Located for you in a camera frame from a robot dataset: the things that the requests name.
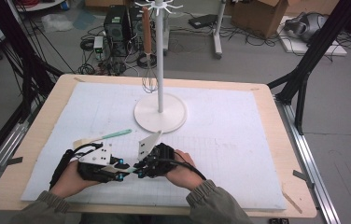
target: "box flap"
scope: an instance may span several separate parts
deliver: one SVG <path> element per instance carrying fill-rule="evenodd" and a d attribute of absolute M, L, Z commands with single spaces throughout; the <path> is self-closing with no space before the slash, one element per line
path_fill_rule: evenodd
<path fill-rule="evenodd" d="M 277 3 L 281 0 L 259 0 L 259 1 L 271 7 L 275 7 L 277 6 Z M 287 0 L 287 1 L 289 6 L 292 6 L 298 2 L 301 2 L 301 0 Z"/>

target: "person's right hand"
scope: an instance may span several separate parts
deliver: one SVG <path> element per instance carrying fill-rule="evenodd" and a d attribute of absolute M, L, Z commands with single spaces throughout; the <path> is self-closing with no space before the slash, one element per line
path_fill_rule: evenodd
<path fill-rule="evenodd" d="M 195 166 L 195 163 L 193 162 L 189 153 L 184 153 L 178 149 L 175 152 L 176 152 L 175 153 L 176 161 L 180 161 L 180 162 L 186 161 L 192 166 Z M 167 173 L 165 176 L 174 185 L 184 189 L 188 189 L 190 191 L 196 189 L 199 185 L 201 185 L 204 182 L 196 173 L 194 173 L 187 167 L 184 167 L 181 165 L 177 165 L 175 169 Z"/>

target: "hand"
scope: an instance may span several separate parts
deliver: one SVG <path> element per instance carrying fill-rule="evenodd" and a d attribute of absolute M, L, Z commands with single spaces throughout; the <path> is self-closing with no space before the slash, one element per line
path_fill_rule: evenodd
<path fill-rule="evenodd" d="M 192 166 L 195 166 L 195 163 L 193 162 L 189 153 L 184 153 L 178 149 L 175 152 L 176 152 L 175 153 L 175 160 L 176 161 L 181 161 L 181 162 L 186 161 L 189 164 L 191 164 Z M 190 191 L 193 191 L 194 189 L 196 189 L 199 185 L 201 185 L 204 182 L 196 173 L 194 173 L 193 171 L 191 171 L 187 167 L 180 166 L 180 165 L 177 165 L 177 167 L 175 169 L 173 169 L 172 171 L 167 173 L 165 176 L 174 185 L 179 186 L 179 187 L 184 188 L 184 189 L 188 189 Z"/>
<path fill-rule="evenodd" d="M 71 161 L 60 176 L 57 183 L 49 191 L 61 198 L 67 198 L 80 193 L 83 189 L 97 185 L 100 182 L 84 180 L 77 172 L 78 161 Z"/>

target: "plastic bag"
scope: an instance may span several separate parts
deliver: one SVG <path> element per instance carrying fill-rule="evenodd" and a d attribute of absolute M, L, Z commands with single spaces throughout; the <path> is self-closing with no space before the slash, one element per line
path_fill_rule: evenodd
<path fill-rule="evenodd" d="M 49 14 L 41 18 L 45 28 L 45 33 L 55 31 L 68 31 L 73 28 L 73 23 L 69 21 L 65 15 Z"/>

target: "sleeve cuff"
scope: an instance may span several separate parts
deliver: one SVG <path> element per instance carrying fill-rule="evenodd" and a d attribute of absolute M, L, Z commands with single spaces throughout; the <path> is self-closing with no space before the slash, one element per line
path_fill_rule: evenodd
<path fill-rule="evenodd" d="M 205 180 L 201 185 L 196 189 L 190 192 L 187 196 L 187 202 L 190 207 L 194 207 L 201 199 L 207 197 L 211 192 L 216 189 L 216 185 L 212 180 Z"/>
<path fill-rule="evenodd" d="M 38 201 L 46 203 L 49 207 L 53 207 L 55 212 L 66 213 L 70 204 L 64 199 L 44 190 L 38 196 Z"/>

